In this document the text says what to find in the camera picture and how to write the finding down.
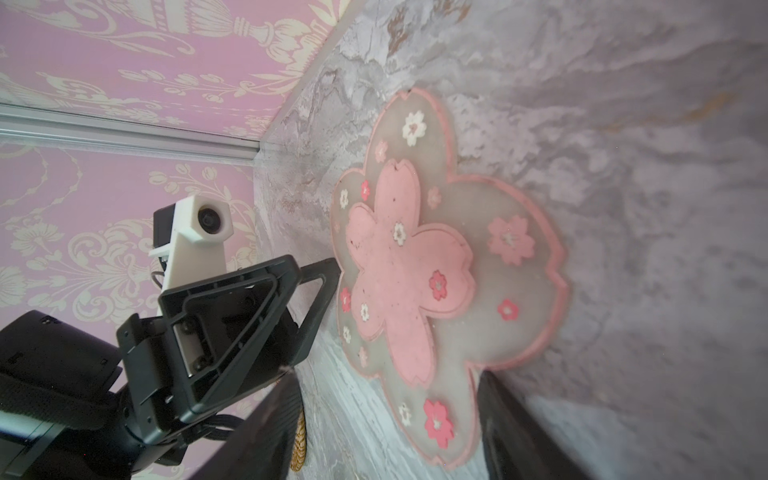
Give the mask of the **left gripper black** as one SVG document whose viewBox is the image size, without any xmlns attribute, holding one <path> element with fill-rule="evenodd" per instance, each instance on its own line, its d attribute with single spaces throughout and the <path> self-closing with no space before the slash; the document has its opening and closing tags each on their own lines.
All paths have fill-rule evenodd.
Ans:
<svg viewBox="0 0 768 480">
<path fill-rule="evenodd" d="M 202 439 L 224 442 L 244 419 L 226 408 L 309 355 L 341 270 L 291 255 L 165 291 L 162 316 L 118 331 L 127 374 L 113 426 L 126 465 L 178 465 Z"/>
</svg>

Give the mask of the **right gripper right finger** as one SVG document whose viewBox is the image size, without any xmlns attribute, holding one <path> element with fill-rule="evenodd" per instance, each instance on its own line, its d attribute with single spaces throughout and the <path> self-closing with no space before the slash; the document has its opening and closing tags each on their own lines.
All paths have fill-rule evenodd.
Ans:
<svg viewBox="0 0 768 480">
<path fill-rule="evenodd" d="M 480 375 L 477 405 L 490 479 L 590 478 L 491 371 Z"/>
</svg>

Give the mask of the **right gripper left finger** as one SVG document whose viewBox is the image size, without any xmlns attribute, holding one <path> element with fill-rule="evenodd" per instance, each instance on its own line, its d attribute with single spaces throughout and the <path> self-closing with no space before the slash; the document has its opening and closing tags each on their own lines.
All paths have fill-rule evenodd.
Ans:
<svg viewBox="0 0 768 480">
<path fill-rule="evenodd" d="M 287 371 L 195 479 L 282 480 L 288 476 L 298 419 L 303 410 L 299 380 Z"/>
</svg>

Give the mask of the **woven tan coaster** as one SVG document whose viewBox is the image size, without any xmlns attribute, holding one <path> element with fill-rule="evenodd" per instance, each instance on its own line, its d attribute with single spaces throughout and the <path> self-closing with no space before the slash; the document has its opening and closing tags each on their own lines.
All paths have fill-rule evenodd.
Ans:
<svg viewBox="0 0 768 480">
<path fill-rule="evenodd" d="M 293 472 L 299 472 L 306 461 L 307 455 L 307 429 L 304 411 L 301 411 L 297 421 L 295 432 L 290 469 Z"/>
</svg>

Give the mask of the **pink flower coaster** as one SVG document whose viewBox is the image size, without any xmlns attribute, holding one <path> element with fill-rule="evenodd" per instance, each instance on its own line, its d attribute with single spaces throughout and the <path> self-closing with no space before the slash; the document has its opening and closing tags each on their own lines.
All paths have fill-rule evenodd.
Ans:
<svg viewBox="0 0 768 480">
<path fill-rule="evenodd" d="M 428 463 L 465 464 L 480 440 L 482 372 L 531 360 L 565 317 L 554 224 L 524 191 L 460 173 L 450 117 L 418 88 L 383 108 L 362 165 L 335 185 L 329 222 L 350 365 L 381 383 Z"/>
</svg>

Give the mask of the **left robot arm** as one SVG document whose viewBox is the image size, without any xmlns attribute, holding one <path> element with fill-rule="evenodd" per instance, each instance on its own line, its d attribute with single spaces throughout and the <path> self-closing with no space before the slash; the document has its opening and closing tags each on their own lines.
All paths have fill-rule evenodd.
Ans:
<svg viewBox="0 0 768 480">
<path fill-rule="evenodd" d="M 335 295 L 334 259 L 282 256 L 161 294 L 109 344 L 32 310 L 1 332 L 1 475 L 128 479 L 218 450 L 199 479 L 283 479 L 303 399 L 295 369 Z"/>
</svg>

